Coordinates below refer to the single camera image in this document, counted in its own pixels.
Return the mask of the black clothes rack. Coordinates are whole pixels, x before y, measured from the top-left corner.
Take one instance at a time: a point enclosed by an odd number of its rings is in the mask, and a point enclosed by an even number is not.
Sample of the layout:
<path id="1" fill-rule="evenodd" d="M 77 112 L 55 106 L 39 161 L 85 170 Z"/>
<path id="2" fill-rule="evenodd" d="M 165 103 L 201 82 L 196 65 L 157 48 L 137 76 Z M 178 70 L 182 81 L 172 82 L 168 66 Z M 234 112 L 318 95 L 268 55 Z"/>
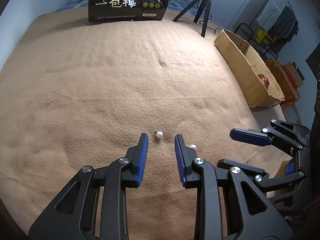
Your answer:
<path id="1" fill-rule="evenodd" d="M 234 29 L 263 59 L 275 60 L 298 31 L 299 22 L 288 0 L 265 0 L 252 20 Z"/>

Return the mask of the dark hanging clothes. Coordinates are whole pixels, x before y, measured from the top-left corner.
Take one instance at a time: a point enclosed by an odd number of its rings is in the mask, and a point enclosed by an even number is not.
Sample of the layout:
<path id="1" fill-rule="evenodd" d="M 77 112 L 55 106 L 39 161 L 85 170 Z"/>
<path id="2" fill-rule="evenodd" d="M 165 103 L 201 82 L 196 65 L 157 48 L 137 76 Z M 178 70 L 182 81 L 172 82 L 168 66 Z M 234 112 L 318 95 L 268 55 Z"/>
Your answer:
<path id="1" fill-rule="evenodd" d="M 293 36 L 298 34 L 298 31 L 298 21 L 293 10 L 290 7 L 285 7 L 274 25 L 267 32 L 272 39 L 272 44 L 270 45 L 272 53 L 278 54 L 292 40 Z"/>

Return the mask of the black low metal rack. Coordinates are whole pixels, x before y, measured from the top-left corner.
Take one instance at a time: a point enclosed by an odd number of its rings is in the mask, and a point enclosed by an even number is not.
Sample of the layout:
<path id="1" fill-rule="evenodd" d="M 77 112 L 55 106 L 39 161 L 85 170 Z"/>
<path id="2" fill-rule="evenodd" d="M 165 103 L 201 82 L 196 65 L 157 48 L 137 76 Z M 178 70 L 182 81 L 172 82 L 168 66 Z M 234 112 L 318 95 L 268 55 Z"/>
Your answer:
<path id="1" fill-rule="evenodd" d="M 270 57 L 277 60 L 278 54 L 272 52 L 269 45 L 261 41 L 260 43 L 256 41 L 257 33 L 246 23 L 240 23 L 234 30 L 234 33 L 244 40 L 246 40 L 263 58 L 263 60 L 269 59 Z"/>

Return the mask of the brown cardboard box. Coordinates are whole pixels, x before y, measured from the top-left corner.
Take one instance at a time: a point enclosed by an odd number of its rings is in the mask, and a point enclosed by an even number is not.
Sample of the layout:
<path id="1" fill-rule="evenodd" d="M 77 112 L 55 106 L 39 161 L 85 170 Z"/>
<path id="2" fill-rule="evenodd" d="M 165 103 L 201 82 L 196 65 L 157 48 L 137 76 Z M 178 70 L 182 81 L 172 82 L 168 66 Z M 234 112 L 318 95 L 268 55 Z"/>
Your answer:
<path id="1" fill-rule="evenodd" d="M 285 100 L 274 75 L 247 41 L 223 29 L 214 44 L 229 65 L 250 108 L 272 108 Z M 268 77 L 268 89 L 258 74 Z"/>

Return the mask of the yellow box on rack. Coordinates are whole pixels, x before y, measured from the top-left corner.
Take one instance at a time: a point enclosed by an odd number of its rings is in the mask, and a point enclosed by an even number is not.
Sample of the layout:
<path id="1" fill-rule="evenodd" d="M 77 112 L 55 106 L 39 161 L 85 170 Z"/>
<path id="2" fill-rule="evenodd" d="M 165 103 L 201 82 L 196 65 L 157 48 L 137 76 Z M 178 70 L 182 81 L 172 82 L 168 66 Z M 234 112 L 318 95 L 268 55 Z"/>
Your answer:
<path id="1" fill-rule="evenodd" d="M 258 29 L 257 31 L 257 37 L 255 38 L 255 41 L 258 44 L 264 44 L 266 46 L 269 46 L 273 43 L 272 38 L 269 37 L 267 31 L 265 31 L 264 29 Z"/>

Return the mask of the striped hanging towel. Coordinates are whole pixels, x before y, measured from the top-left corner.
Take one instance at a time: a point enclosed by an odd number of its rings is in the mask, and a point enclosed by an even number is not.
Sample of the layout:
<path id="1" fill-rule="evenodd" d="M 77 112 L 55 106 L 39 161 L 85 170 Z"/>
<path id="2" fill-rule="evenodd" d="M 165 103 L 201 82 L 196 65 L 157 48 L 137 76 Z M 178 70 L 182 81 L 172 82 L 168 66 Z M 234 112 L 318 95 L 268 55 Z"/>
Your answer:
<path id="1" fill-rule="evenodd" d="M 267 0 L 262 11 L 256 18 L 257 24 L 261 29 L 269 31 L 285 7 L 286 0 Z"/>

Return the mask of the orange cloth covered box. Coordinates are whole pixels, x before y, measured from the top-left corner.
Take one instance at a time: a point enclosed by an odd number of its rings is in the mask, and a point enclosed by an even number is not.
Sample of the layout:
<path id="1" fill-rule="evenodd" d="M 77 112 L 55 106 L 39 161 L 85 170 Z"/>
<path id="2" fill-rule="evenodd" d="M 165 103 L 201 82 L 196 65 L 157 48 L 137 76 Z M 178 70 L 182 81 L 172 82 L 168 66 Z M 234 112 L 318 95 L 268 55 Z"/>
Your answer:
<path id="1" fill-rule="evenodd" d="M 287 68 L 274 59 L 268 59 L 265 61 L 267 67 L 274 75 L 278 85 L 284 94 L 285 100 L 280 104 L 281 109 L 284 110 L 294 105 L 299 99 L 300 94 L 297 90 L 297 84 L 295 83 L 291 73 Z"/>

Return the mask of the black gold snack bag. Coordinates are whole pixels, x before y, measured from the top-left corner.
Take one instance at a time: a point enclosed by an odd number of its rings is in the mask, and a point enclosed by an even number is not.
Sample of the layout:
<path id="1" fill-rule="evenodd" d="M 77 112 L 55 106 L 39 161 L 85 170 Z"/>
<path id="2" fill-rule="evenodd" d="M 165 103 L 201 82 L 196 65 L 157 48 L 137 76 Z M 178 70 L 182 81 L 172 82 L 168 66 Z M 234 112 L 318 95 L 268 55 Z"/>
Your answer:
<path id="1" fill-rule="evenodd" d="M 88 0 L 89 22 L 162 20 L 169 0 Z"/>

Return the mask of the white pearl earring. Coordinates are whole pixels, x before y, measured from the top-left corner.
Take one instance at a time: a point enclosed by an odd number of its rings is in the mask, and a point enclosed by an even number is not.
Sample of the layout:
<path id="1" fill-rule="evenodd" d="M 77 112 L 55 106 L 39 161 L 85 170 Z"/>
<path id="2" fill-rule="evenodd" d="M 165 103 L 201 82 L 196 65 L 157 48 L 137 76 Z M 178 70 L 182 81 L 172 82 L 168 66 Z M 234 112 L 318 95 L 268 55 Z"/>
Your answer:
<path id="1" fill-rule="evenodd" d="M 197 150 L 197 146 L 194 144 L 191 144 L 189 147 L 192 148 L 193 150 Z"/>
<path id="2" fill-rule="evenodd" d="M 155 136 L 156 136 L 157 138 L 160 139 L 160 138 L 163 137 L 164 133 L 163 133 L 162 131 L 155 130 L 155 129 L 152 128 L 152 127 L 150 127 L 150 129 L 153 131 L 153 133 L 155 134 Z"/>

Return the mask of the red strap wristwatch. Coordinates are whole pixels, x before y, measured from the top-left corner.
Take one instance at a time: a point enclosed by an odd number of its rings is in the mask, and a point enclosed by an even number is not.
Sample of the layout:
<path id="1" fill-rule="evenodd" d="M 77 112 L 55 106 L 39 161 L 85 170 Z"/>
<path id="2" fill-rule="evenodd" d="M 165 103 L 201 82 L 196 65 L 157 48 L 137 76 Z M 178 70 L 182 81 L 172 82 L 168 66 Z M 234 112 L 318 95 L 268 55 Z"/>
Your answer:
<path id="1" fill-rule="evenodd" d="M 270 81 L 268 79 L 268 77 L 264 74 L 258 74 L 259 79 L 263 82 L 264 87 L 266 89 L 268 89 L 269 85 L 270 85 Z"/>

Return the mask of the black tripod stand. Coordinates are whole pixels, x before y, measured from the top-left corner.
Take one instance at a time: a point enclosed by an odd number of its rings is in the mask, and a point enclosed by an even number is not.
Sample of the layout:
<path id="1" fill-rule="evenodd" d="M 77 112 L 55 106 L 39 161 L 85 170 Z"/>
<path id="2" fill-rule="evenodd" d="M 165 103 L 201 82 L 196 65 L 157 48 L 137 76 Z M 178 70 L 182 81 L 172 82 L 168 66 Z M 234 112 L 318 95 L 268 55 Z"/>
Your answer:
<path id="1" fill-rule="evenodd" d="M 208 27 L 210 8 L 212 5 L 212 0 L 193 0 L 190 2 L 172 21 L 177 22 L 184 14 L 186 14 L 193 6 L 199 3 L 198 11 L 194 17 L 193 22 L 197 24 L 200 20 L 202 13 L 204 12 L 204 18 L 202 22 L 201 36 L 205 37 L 206 30 Z"/>

